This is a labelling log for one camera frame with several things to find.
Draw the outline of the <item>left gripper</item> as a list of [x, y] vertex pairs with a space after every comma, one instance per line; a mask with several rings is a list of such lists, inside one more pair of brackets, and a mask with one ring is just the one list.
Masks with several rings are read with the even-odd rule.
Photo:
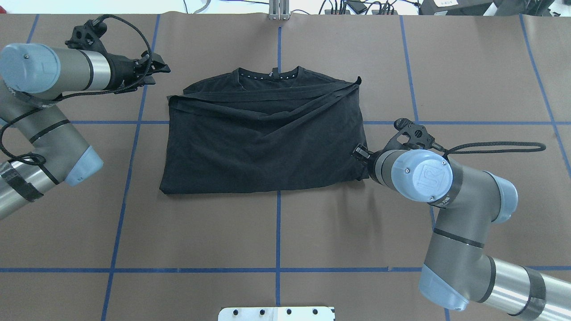
[[165, 63], [162, 56], [141, 57], [141, 59], [129, 59], [122, 55], [107, 54], [111, 76], [107, 85], [108, 90], [116, 90], [122, 86], [129, 86], [134, 83], [134, 87], [145, 85], [155, 85], [153, 76], [141, 76], [143, 74], [171, 73], [171, 69]]

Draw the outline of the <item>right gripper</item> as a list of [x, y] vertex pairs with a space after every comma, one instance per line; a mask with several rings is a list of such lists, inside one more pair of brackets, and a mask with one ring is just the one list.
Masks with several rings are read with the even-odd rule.
[[377, 181], [377, 173], [375, 170], [377, 164], [377, 152], [371, 152], [365, 145], [358, 144], [353, 150], [352, 156], [365, 165], [369, 177], [374, 181]]

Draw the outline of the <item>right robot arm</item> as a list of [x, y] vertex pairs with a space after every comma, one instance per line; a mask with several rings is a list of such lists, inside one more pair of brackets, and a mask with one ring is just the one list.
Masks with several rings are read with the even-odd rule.
[[450, 311], [473, 301], [522, 321], [571, 318], [570, 283], [484, 253], [491, 225], [516, 211], [510, 181], [425, 149], [359, 144], [352, 154], [375, 182], [439, 209], [419, 281], [428, 300]]

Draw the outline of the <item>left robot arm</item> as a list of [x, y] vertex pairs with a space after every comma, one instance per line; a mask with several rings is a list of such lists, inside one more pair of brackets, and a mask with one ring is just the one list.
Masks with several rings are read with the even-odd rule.
[[10, 43], [1, 51], [1, 133], [20, 130], [32, 152], [15, 155], [2, 145], [1, 217], [43, 197], [65, 182], [74, 186], [99, 171], [103, 161], [58, 108], [67, 97], [128, 93], [169, 73], [147, 49], [139, 59], [108, 53], [101, 44], [67, 42], [67, 48]]

